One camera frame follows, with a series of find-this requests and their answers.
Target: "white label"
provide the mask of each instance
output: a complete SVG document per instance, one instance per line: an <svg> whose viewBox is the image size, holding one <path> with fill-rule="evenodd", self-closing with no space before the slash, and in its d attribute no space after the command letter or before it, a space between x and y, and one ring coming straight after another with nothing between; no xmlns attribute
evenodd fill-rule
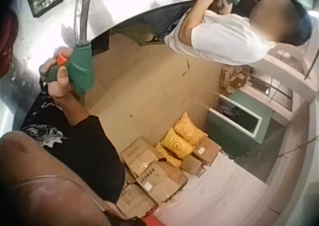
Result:
<svg viewBox="0 0 319 226"><path fill-rule="evenodd" d="M205 152L205 148L204 147L201 147L199 150L198 150L198 154L202 155L204 152Z"/></svg>
<svg viewBox="0 0 319 226"><path fill-rule="evenodd" d="M150 191L153 186L149 183L149 182L146 182L146 184L144 185L144 188L147 190L147 191Z"/></svg>

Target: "red object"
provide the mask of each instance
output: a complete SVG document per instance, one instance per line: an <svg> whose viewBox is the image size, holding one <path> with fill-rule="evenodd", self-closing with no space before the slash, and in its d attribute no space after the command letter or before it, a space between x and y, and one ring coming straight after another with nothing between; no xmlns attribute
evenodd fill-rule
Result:
<svg viewBox="0 0 319 226"><path fill-rule="evenodd" d="M165 226L161 221L159 221L155 216L146 216L143 221L147 226Z"/></svg>
<svg viewBox="0 0 319 226"><path fill-rule="evenodd" d="M68 61L68 59L66 57L64 57L62 55L62 51L59 52L58 54L58 58L56 60L56 63L59 65L59 66L62 66L64 65L66 62Z"/></svg>
<svg viewBox="0 0 319 226"><path fill-rule="evenodd" d="M0 22L0 78L10 67L18 25L18 18L14 12L9 10L3 14Z"/></svg>

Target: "orange cap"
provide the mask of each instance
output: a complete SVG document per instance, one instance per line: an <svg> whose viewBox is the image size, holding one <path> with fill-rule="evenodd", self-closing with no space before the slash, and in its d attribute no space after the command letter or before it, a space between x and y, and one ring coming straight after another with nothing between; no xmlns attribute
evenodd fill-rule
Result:
<svg viewBox="0 0 319 226"><path fill-rule="evenodd" d="M61 65L64 65L67 61L68 61L68 59L66 57L64 57L62 55L62 51L60 51L59 54L58 54L58 58L56 60L57 64L59 66L61 66Z"/></svg>

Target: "cardboard box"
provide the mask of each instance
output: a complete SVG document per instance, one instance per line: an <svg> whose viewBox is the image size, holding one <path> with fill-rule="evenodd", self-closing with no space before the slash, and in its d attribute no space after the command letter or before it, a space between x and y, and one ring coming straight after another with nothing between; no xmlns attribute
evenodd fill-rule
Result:
<svg viewBox="0 0 319 226"><path fill-rule="evenodd" d="M220 73L219 85L222 94L229 95L243 87L249 80L249 69L247 67L223 67Z"/></svg>
<svg viewBox="0 0 319 226"><path fill-rule="evenodd" d="M202 162L196 159L192 155L188 155L184 158L181 166L179 167L181 170L188 172L191 175L195 175L197 171L200 169Z"/></svg>
<svg viewBox="0 0 319 226"><path fill-rule="evenodd" d="M198 169L198 171L195 173L195 176L198 177L198 178L200 178L205 172L206 172L206 169L201 166L201 167Z"/></svg>
<svg viewBox="0 0 319 226"><path fill-rule="evenodd" d="M208 137L204 137L193 151L193 156L203 162L205 165L211 166L221 147Z"/></svg>
<svg viewBox="0 0 319 226"><path fill-rule="evenodd" d="M160 205L175 194L188 178L167 162L154 161L137 182Z"/></svg>
<svg viewBox="0 0 319 226"><path fill-rule="evenodd" d="M126 165L124 166L124 169L125 169L125 182L127 184L136 183L136 179L135 179L133 173L130 171L130 169Z"/></svg>
<svg viewBox="0 0 319 226"><path fill-rule="evenodd" d="M117 207L128 217L143 217L156 206L147 193L138 185L130 184L121 193Z"/></svg>
<svg viewBox="0 0 319 226"><path fill-rule="evenodd" d="M137 178L153 162L164 158L161 153L138 138L121 153L121 157Z"/></svg>

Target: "yellow bag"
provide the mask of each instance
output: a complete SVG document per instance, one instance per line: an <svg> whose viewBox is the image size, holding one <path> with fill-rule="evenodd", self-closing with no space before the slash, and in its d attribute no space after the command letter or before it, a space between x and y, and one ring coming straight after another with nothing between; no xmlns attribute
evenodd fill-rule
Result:
<svg viewBox="0 0 319 226"><path fill-rule="evenodd" d="M181 165L181 160L176 159L175 157L171 156L167 150L161 145L161 143L158 143L155 146L155 149L159 151L167 160L168 163L170 163L172 166L175 166L176 168L179 168Z"/></svg>
<svg viewBox="0 0 319 226"><path fill-rule="evenodd" d="M174 152L179 159L183 159L194 150L194 146L177 135L173 128L161 140L161 144Z"/></svg>
<svg viewBox="0 0 319 226"><path fill-rule="evenodd" d="M196 145L204 136L208 136L194 125L187 113L176 122L174 130L192 145Z"/></svg>

